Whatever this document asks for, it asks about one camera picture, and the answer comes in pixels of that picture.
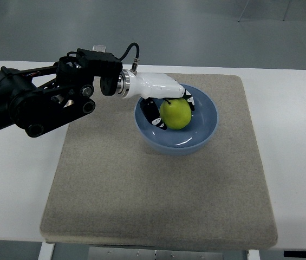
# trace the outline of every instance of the screw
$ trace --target screw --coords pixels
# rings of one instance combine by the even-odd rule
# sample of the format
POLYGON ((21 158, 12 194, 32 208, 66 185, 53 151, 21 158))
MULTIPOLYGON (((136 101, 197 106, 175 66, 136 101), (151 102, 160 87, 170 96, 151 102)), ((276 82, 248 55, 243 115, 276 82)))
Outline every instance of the screw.
POLYGON ((84 87, 82 87, 81 89, 81 94, 82 96, 85 96, 86 98, 90 97, 92 95, 92 88, 90 87, 90 85, 85 85, 84 87))

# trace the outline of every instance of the metal connector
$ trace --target metal connector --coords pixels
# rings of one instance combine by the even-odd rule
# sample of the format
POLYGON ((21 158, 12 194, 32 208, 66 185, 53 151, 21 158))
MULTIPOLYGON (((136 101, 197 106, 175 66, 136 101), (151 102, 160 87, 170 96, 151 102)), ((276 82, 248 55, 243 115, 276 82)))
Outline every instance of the metal connector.
POLYGON ((133 63, 132 63, 132 67, 131 67, 131 70, 130 70, 130 71, 131 71, 134 75, 137 75, 138 61, 139 61, 138 58, 133 58, 133 63))

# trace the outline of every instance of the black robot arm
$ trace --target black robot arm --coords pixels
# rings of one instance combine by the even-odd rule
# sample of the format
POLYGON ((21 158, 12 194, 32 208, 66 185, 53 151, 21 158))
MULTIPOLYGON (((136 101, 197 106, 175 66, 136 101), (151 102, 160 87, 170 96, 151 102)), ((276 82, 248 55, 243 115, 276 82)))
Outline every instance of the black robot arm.
POLYGON ((0 70, 0 129, 16 124, 37 137, 70 123, 95 109, 90 99, 95 76, 101 77, 104 95, 113 95, 122 71, 111 53, 84 49, 70 52, 51 67, 0 70), (34 77, 56 74, 36 87, 34 77))

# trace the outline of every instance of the gray mat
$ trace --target gray mat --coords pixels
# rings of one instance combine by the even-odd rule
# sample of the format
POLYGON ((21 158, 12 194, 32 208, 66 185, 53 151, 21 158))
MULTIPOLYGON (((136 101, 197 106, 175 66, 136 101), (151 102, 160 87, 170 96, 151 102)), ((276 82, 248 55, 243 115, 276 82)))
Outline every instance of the gray mat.
POLYGON ((158 154, 134 124, 138 98, 105 97, 95 86, 95 111, 68 129, 41 222, 47 241, 184 251, 264 249, 277 242, 240 78, 170 76, 214 100, 219 127, 213 138, 191 155, 158 154))

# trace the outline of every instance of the bowl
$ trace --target bowl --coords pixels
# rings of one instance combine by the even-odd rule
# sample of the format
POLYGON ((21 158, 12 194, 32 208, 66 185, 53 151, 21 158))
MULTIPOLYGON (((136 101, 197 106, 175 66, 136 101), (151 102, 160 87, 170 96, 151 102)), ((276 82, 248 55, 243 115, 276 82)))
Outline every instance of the bowl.
MULTIPOLYGON (((190 123, 180 129, 162 130, 151 125, 140 108, 140 98, 135 106, 136 126, 144 140, 156 151, 167 155, 187 155, 201 149, 214 135, 218 123, 218 110, 213 100, 196 87, 181 84, 193 96, 195 111, 192 111, 190 123)), ((160 108, 163 100, 154 99, 160 108)))

